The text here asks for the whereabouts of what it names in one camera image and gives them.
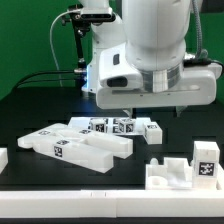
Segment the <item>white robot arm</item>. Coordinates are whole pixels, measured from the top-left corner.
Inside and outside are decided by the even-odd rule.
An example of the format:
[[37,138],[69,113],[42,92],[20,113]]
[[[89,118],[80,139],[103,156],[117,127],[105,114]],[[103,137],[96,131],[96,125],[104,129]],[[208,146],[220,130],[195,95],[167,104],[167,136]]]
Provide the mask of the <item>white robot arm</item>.
[[186,52],[190,16],[200,19],[200,0],[122,0],[122,14],[109,0],[79,0],[80,17],[94,24],[114,20],[123,41],[102,51],[96,104],[102,109],[187,107],[216,98],[221,66],[207,58],[202,35],[197,51]]

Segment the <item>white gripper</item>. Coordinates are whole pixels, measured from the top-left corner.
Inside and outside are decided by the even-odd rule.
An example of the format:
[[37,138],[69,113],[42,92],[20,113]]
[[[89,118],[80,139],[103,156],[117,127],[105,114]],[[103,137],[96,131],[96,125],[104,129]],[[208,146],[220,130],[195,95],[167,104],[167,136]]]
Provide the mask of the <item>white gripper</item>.
[[207,105],[216,98],[222,66],[183,51],[137,49],[121,44],[103,51],[96,93],[102,109],[176,107],[176,117],[190,105]]

